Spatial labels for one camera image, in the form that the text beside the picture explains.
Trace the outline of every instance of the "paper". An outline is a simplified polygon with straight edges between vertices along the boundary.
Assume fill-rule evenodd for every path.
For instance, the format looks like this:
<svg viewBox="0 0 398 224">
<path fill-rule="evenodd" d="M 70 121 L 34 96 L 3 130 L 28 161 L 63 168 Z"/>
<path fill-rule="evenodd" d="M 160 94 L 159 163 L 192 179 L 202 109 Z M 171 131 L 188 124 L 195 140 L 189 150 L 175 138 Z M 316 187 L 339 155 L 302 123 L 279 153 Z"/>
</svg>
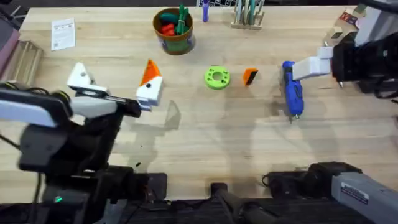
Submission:
<svg viewBox="0 0 398 224">
<path fill-rule="evenodd" d="M 76 46 L 74 18 L 51 23 L 51 50 Z"/>
</svg>

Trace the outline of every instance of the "pen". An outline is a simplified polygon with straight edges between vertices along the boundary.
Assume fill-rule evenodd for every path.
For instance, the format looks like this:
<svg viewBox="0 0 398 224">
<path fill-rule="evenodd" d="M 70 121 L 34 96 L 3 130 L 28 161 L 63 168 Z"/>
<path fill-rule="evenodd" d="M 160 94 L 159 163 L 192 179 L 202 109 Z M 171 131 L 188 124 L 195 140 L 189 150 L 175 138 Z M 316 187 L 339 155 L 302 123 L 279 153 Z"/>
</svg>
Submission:
<svg viewBox="0 0 398 224">
<path fill-rule="evenodd" d="M 203 0 L 203 22 L 207 22 L 209 21 L 209 15 L 208 15 L 208 11 L 209 11 L 209 0 Z"/>
</svg>

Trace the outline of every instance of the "white label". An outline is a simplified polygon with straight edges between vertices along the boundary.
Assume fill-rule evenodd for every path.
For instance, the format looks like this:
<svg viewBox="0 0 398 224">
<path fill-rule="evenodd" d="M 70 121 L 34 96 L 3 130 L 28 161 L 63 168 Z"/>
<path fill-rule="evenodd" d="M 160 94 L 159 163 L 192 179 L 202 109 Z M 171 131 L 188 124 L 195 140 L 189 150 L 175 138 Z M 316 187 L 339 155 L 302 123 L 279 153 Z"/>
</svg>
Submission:
<svg viewBox="0 0 398 224">
<path fill-rule="evenodd" d="M 356 200 L 359 200 L 366 205 L 369 203 L 369 195 L 367 193 L 363 192 L 362 190 L 358 190 L 349 184 L 342 182 L 340 190 L 341 192 L 355 198 Z"/>
<path fill-rule="evenodd" d="M 74 18 L 51 23 L 51 50 L 76 46 Z"/>
</svg>

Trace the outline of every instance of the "green light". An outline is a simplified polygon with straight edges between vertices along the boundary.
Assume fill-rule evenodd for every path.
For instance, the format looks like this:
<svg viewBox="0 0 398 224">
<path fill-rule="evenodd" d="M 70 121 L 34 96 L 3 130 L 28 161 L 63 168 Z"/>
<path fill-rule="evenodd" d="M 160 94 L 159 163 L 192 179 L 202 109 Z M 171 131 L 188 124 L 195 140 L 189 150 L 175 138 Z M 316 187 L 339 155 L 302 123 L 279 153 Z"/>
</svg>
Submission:
<svg viewBox="0 0 398 224">
<path fill-rule="evenodd" d="M 62 200 L 63 200 L 63 198 L 62 198 L 61 196 L 56 196 L 55 199 L 54 199 L 54 202 L 55 202 L 55 203 L 59 203 L 59 202 L 61 202 Z"/>
</svg>

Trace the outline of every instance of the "blue marker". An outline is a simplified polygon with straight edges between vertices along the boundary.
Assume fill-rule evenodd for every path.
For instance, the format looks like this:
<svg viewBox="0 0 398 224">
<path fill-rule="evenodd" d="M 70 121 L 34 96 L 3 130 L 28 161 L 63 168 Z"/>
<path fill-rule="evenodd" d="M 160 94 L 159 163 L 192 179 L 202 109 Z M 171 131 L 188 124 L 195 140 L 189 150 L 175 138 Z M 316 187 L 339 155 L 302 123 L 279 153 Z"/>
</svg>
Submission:
<svg viewBox="0 0 398 224">
<path fill-rule="evenodd" d="M 209 0 L 203 0 L 203 22 L 209 21 Z"/>
<path fill-rule="evenodd" d="M 304 110 L 303 87 L 300 80 L 293 80 L 294 62 L 286 61 L 282 64 L 285 80 L 286 104 L 292 116 L 299 119 Z"/>
</svg>

